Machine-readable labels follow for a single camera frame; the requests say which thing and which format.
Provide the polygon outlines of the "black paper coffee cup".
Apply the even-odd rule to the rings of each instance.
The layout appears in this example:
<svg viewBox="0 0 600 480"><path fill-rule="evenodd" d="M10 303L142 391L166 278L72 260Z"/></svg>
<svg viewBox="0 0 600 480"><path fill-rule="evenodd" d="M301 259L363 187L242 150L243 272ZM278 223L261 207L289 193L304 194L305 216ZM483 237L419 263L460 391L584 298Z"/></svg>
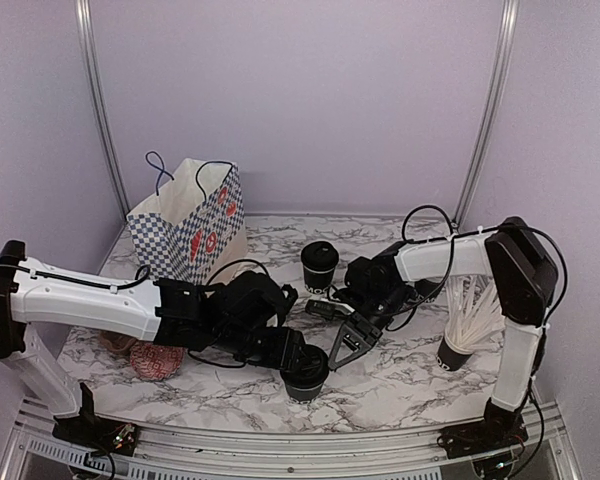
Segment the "black paper coffee cup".
<svg viewBox="0 0 600 480"><path fill-rule="evenodd" d="M333 281L335 269L326 272L312 272L303 268L304 286L311 294L324 294Z"/></svg>

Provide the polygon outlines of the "black plastic cup lid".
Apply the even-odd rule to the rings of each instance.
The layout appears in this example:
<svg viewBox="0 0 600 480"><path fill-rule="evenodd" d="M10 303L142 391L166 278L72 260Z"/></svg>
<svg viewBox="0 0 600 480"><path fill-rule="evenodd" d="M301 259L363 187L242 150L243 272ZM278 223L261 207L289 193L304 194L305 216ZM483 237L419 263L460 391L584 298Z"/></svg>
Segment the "black plastic cup lid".
<svg viewBox="0 0 600 480"><path fill-rule="evenodd" d="M309 271L326 272L336 268L339 263L339 253L331 243L315 241L302 249L301 262Z"/></svg>

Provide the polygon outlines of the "blue checkered paper bag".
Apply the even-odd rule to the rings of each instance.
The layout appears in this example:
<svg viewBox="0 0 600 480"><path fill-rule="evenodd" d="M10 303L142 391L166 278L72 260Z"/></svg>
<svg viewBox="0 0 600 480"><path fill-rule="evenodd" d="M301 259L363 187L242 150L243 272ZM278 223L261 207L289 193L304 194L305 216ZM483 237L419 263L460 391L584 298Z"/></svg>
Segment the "blue checkered paper bag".
<svg viewBox="0 0 600 480"><path fill-rule="evenodd" d="M154 192L127 215L140 263L154 279L228 282L248 250L238 166L186 158L169 172L155 151L145 161L158 171Z"/></svg>

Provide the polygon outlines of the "brown cardboard cup carrier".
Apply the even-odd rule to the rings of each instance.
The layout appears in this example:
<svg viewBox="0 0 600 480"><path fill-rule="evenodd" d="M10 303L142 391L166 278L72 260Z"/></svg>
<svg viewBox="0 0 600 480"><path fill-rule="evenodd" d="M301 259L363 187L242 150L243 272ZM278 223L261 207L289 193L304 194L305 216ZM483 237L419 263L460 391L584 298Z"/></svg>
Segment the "brown cardboard cup carrier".
<svg viewBox="0 0 600 480"><path fill-rule="evenodd" d="M132 347L138 342L134 337L109 331L100 331L98 340L106 350L121 356L128 355Z"/></svg>

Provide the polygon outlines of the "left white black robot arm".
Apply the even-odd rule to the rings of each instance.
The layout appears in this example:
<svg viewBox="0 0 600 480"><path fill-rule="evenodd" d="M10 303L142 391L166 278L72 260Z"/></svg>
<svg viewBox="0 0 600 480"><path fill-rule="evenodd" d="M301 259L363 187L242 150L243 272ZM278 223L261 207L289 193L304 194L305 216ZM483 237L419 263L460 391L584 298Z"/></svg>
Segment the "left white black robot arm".
<svg viewBox="0 0 600 480"><path fill-rule="evenodd" d="M296 290L266 273L245 271L229 283L150 279L124 283L56 269L25 253L20 241L0 252L0 361L18 372L86 445L105 438L87 389L59 366L38 334L37 322L109 331L192 352L215 348L237 361L284 373L309 362L301 332L284 322Z"/></svg>

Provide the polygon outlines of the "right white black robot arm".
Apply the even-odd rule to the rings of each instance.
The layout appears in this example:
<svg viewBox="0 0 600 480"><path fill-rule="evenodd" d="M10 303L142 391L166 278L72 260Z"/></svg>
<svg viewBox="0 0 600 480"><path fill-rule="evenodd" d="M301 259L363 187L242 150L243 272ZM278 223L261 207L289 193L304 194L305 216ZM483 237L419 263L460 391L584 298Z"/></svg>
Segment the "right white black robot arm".
<svg viewBox="0 0 600 480"><path fill-rule="evenodd" d="M566 260L545 232L518 217L497 226L425 240L402 239L372 258L346 267L337 297L352 308L329 354L337 370L372 350L392 320L419 307L415 285L432 280L436 296L453 277L493 280L504 316L504 348L489 400L495 409L481 419L475 438L495 448L514 431L514 412L524 405L540 362L546 327L568 288Z"/></svg>

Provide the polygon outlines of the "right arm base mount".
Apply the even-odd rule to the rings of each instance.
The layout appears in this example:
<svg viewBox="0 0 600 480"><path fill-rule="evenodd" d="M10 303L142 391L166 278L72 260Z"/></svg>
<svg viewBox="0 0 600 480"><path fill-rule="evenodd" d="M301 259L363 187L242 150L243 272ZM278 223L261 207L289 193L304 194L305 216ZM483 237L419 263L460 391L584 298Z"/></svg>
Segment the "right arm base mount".
<svg viewBox="0 0 600 480"><path fill-rule="evenodd" d="M437 445L449 459L522 445L528 440L522 417L526 400L524 397L518 408L509 411L489 399L480 420L442 428Z"/></svg>

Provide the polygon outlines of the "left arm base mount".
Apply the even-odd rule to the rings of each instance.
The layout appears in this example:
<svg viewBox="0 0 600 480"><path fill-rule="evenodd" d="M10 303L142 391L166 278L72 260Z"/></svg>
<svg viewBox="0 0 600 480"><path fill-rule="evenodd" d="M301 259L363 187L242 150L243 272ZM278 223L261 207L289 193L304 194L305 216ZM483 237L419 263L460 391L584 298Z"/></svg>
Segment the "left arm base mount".
<svg viewBox="0 0 600 480"><path fill-rule="evenodd" d="M137 446L139 426L98 416L91 390L83 382L79 386L82 405L78 414L70 418L55 417L52 436L84 447L100 448L105 453L131 457Z"/></svg>

